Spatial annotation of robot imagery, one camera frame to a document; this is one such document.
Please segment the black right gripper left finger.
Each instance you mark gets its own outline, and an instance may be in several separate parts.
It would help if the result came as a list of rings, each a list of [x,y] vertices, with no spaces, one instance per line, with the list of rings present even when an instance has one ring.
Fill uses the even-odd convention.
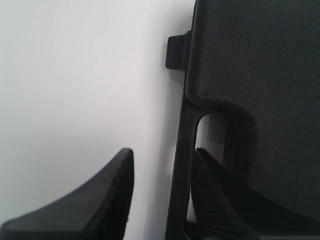
[[[134,153],[121,149],[62,198],[0,227],[2,240],[122,240],[134,189]]]

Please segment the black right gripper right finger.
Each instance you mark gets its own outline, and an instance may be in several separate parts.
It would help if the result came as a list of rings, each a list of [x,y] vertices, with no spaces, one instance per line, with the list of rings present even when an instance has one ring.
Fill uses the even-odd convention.
[[[319,222],[249,189],[205,149],[194,152],[190,187],[199,240],[318,240]]]

